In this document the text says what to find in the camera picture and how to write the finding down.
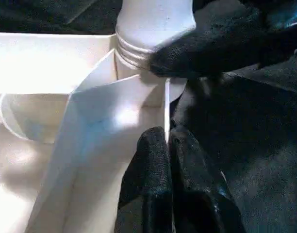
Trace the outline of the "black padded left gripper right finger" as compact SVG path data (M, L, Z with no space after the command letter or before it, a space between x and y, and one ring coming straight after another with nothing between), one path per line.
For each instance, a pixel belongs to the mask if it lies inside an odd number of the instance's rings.
M227 182L193 134L170 132L174 221L178 233L242 233L241 214Z

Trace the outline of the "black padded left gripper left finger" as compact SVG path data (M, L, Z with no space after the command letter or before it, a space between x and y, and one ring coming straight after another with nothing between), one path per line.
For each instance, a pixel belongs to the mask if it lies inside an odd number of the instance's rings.
M170 156L162 127L144 131L125 171L115 221L117 233L171 233Z

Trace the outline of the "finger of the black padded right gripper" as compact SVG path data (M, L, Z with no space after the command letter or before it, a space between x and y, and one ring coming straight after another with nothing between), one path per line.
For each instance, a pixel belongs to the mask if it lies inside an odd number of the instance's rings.
M195 78L297 55L297 4L243 4L206 30L194 29L165 44L149 60L158 77Z

